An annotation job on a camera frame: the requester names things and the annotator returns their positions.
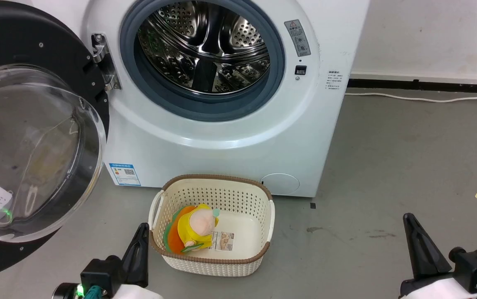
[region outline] white handle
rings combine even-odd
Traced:
[[[270,242],[270,240],[271,240],[271,235],[273,233],[273,225],[275,224],[275,205],[273,204],[273,201],[270,201],[270,209],[271,209],[270,230],[268,231],[267,242]]]
[[[164,190],[157,192],[157,194],[153,198],[152,206],[150,207],[150,212],[148,214],[148,224],[150,225],[150,230],[154,230],[155,225],[157,225],[157,215],[159,215],[159,211],[161,210],[161,204],[163,203],[163,192]],[[157,204],[159,204],[159,207],[157,208],[157,212],[155,212],[155,207],[157,206]]]

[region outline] laundry basket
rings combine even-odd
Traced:
[[[163,233],[183,206],[219,208],[210,248],[185,255],[165,250]],[[151,246],[171,267],[212,276],[246,276],[261,265],[270,246],[275,207],[267,188],[232,176],[188,174],[168,181],[153,199],[148,223]]]

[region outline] gray floor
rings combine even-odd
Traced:
[[[447,99],[462,93],[387,91]],[[447,253],[477,248],[477,100],[453,104],[347,97],[318,196],[276,199],[272,244],[244,278],[187,274],[150,252],[149,289],[210,298],[397,298],[411,277],[402,214],[413,212]],[[0,273],[0,298],[50,298],[94,257],[122,255],[155,189],[116,187],[104,172],[52,240]],[[319,228],[312,233],[308,228]]]

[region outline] black baseboard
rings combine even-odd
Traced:
[[[415,91],[456,91],[461,93],[477,93],[477,84],[455,84],[394,80],[349,79],[347,87],[353,88],[391,88],[412,89]]]

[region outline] metal hinge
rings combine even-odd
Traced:
[[[93,45],[93,61],[102,71],[102,76],[106,83],[105,90],[122,89],[117,70],[113,64],[113,58],[111,58],[111,53],[109,53],[106,36],[103,34],[93,34],[91,36],[91,42]]]

